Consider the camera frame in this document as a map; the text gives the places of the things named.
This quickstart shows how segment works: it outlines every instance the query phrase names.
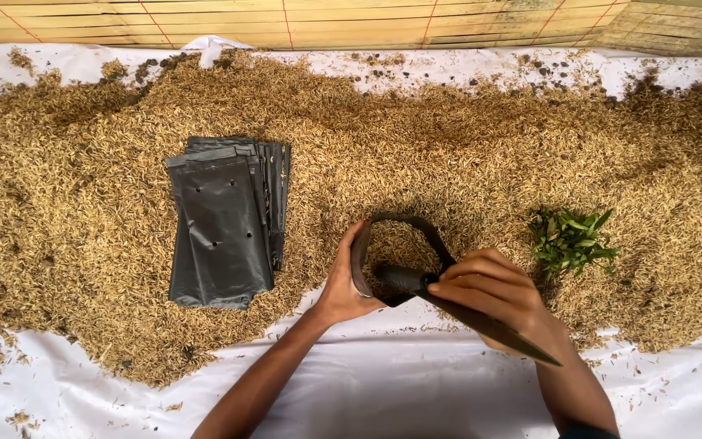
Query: rice husk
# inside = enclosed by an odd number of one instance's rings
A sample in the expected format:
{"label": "rice husk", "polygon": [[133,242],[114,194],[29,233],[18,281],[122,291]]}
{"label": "rice husk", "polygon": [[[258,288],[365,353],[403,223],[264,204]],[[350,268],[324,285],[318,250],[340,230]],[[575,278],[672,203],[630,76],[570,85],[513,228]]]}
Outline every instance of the rice husk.
{"label": "rice husk", "polygon": [[[702,85],[676,97],[650,81],[613,105],[483,82],[407,98],[225,57],[210,70],[182,59],[139,94],[51,74],[0,95],[0,335],[63,334],[105,369],[164,386],[294,309],[356,220],[420,215],[455,256],[495,246],[534,273],[527,221],[542,204],[615,210],[616,274],[590,267],[547,298],[580,348],[607,326],[645,352],[702,335]],[[292,145],[283,271],[247,311],[167,300],[176,212],[162,161],[192,135]],[[413,245],[371,254],[434,263]]]}

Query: bamboo mat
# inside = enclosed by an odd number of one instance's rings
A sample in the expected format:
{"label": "bamboo mat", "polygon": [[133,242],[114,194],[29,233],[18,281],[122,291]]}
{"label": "bamboo mat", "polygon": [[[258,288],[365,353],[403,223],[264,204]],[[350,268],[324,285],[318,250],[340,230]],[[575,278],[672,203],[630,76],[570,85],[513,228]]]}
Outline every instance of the bamboo mat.
{"label": "bamboo mat", "polygon": [[0,42],[276,50],[605,46],[702,55],[702,0],[0,0]]}

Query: folded plastic sheet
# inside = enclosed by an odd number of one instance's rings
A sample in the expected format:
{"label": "folded plastic sheet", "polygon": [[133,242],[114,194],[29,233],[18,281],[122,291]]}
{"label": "folded plastic sheet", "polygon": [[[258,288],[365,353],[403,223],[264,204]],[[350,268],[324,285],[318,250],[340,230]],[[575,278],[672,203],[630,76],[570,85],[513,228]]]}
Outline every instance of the folded plastic sheet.
{"label": "folded plastic sheet", "polygon": [[245,309],[282,263],[289,149],[244,137],[190,137],[166,159],[178,213],[169,298]]}

